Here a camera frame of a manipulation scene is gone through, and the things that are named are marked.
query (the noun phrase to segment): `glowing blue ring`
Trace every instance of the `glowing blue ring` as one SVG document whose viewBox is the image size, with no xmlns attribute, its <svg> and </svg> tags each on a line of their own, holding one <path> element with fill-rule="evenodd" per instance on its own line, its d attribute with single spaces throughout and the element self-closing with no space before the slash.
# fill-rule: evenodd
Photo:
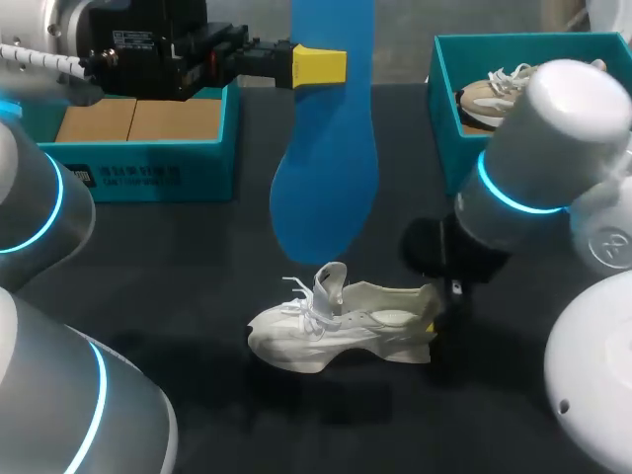
<svg viewBox="0 0 632 474">
<path fill-rule="evenodd" d="M 509 207 L 513 207 L 516 210 L 527 212 L 529 214 L 555 214 L 556 212 L 564 210 L 564 207 L 555 207 L 552 209 L 537 209 L 535 207 L 528 207 L 526 205 L 520 204 L 519 202 L 516 202 L 515 200 L 505 195 L 501 190 L 499 190 L 496 187 L 496 185 L 494 185 L 494 183 L 492 183 L 492 180 L 490 179 L 489 175 L 487 174 L 487 171 L 485 170 L 485 152 L 484 151 L 481 152 L 481 154 L 478 157 L 478 174 L 481 177 L 481 180 L 483 181 L 483 184 L 485 185 L 485 187 L 488 190 L 490 190 L 490 193 L 492 193 L 496 198 L 504 202 Z"/>
<path fill-rule="evenodd" d="M 57 214 L 59 214 L 59 210 L 61 209 L 61 202 L 63 201 L 63 181 L 61 179 L 61 171 L 59 170 L 57 163 L 55 163 L 55 160 L 53 160 L 49 156 L 48 156 L 48 159 L 50 160 L 50 163 L 52 163 L 52 166 L 54 167 L 55 172 L 57 174 L 57 182 L 58 182 L 58 188 L 59 188 L 57 192 L 57 203 L 55 204 L 55 208 L 52 210 L 52 214 L 48 218 L 48 221 L 46 222 L 46 224 L 39 230 L 39 232 L 36 235 L 31 237 L 25 243 L 18 245 L 17 247 L 13 247 L 11 249 L 6 249 L 6 250 L 0 250 L 0 254 L 11 254 L 13 252 L 18 252 L 20 250 L 23 250 L 29 247 L 31 244 L 33 244 L 35 241 L 41 238 L 41 236 L 48 231 L 52 223 L 57 218 Z"/>
<path fill-rule="evenodd" d="M 74 459 L 68 466 L 68 469 L 64 471 L 64 474 L 75 474 L 77 469 L 79 469 L 79 466 L 90 450 L 92 442 L 95 440 L 95 436 L 99 430 L 99 425 L 101 424 L 101 418 L 103 417 L 103 411 L 106 408 L 106 395 L 108 394 L 106 363 L 103 361 L 103 357 L 97 347 L 92 343 L 89 344 L 94 351 L 95 356 L 97 357 L 97 363 L 99 364 L 99 397 L 97 398 L 97 408 L 95 408 L 95 414 L 92 417 L 92 422 L 90 423 L 86 437 L 83 439 L 77 454 L 75 454 Z"/>
<path fill-rule="evenodd" d="M 11 114 L 12 116 L 16 116 L 18 118 L 22 117 L 22 107 L 20 104 L 16 104 L 14 102 L 0 102 L 0 113 Z"/>
</svg>

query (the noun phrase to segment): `teal box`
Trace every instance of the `teal box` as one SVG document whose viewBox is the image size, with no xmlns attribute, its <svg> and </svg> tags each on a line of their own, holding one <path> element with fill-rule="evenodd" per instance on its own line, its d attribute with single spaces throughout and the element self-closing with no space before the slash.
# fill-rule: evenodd
<svg viewBox="0 0 632 474">
<path fill-rule="evenodd" d="M 466 135 L 454 93 L 487 79 L 501 67 L 511 73 L 519 64 L 542 64 L 553 59 L 592 62 L 603 59 L 608 73 L 632 93 L 632 55 L 619 33 L 554 33 L 459 35 L 434 38 L 429 79 L 429 108 L 434 139 L 445 174 L 447 191 L 455 195 L 487 147 L 490 135 Z"/>
<path fill-rule="evenodd" d="M 52 158 L 80 176 L 96 202 L 228 201 L 233 198 L 239 87 L 203 89 L 197 99 L 221 99 L 216 140 L 54 143 L 66 112 L 23 105 L 22 124 Z"/>
</svg>

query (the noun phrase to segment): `shoelace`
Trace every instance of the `shoelace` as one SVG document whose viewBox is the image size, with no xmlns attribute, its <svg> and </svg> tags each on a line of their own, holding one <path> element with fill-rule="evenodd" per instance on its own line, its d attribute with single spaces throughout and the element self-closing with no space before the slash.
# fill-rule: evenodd
<svg viewBox="0 0 632 474">
<path fill-rule="evenodd" d="M 301 333 L 320 334 L 327 326 L 340 327 L 340 322 L 334 321 L 331 317 L 327 317 L 314 309 L 314 293 L 300 279 L 291 276 L 283 279 L 298 283 L 300 288 L 295 288 L 292 291 L 305 295 L 304 299 L 296 298 L 289 303 L 284 303 L 280 309 L 283 314 L 298 316 L 298 329 Z"/>
<path fill-rule="evenodd" d="M 490 72 L 490 84 L 497 94 L 505 94 L 511 90 L 520 90 L 529 83 L 529 77 L 518 77 L 518 75 L 522 72 L 522 70 L 529 67 L 531 66 L 523 63 L 509 76 L 505 74 L 504 68 L 501 68 L 496 72 Z"/>
</svg>

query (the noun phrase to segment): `sneaker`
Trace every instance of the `sneaker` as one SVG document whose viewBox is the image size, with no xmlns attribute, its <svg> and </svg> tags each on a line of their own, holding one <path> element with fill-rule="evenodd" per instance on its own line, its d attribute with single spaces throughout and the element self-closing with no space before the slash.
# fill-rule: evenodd
<svg viewBox="0 0 632 474">
<path fill-rule="evenodd" d="M 606 70 L 600 59 L 592 65 Z M 489 80 L 474 82 L 460 90 L 456 94 L 456 104 L 463 123 L 484 130 L 498 128 L 538 67 L 521 64 L 510 75 L 501 68 L 490 72 Z"/>
<path fill-rule="evenodd" d="M 442 310 L 435 287 L 345 285 L 347 266 L 326 265 L 313 291 L 298 278 L 304 298 L 275 306 L 251 323 L 248 345 L 263 361 L 301 373 L 322 371 L 337 355 L 365 349 L 386 360 L 430 362 L 433 321 Z"/>
</svg>

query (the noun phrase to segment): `black work surface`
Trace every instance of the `black work surface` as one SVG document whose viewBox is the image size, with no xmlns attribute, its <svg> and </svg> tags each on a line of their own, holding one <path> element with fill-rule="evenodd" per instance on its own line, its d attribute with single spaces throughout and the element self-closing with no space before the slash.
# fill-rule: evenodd
<svg viewBox="0 0 632 474">
<path fill-rule="evenodd" d="M 21 296 L 120 351 L 164 389 L 180 423 L 178 473 L 601 472 L 543 398 L 549 331 L 594 281 L 564 222 L 476 289 L 457 387 L 436 385 L 427 367 L 371 355 L 343 355 L 315 376 L 251 358 L 248 322 L 294 297 L 282 277 L 309 284 L 317 270 L 284 256 L 269 218 L 292 105 L 290 93 L 244 91 L 234 202 L 99 205 L 87 248 Z M 351 281 L 418 286 L 399 239 L 414 218 L 448 209 L 426 88 L 376 88 L 373 110 L 381 187 L 341 259 Z"/>
</svg>

